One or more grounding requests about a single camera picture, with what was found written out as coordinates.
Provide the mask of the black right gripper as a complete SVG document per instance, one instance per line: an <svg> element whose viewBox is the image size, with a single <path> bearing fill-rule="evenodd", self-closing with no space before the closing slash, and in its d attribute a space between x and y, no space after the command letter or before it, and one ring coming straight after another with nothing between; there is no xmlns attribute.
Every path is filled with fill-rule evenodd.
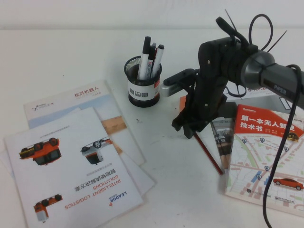
<svg viewBox="0 0 304 228"><path fill-rule="evenodd" d="M191 139L194 132L203 131L218 117L218 109L226 101L223 95L226 78L198 73L177 81L177 85L188 94L185 107L171 125L176 131L183 128L184 135Z"/></svg>

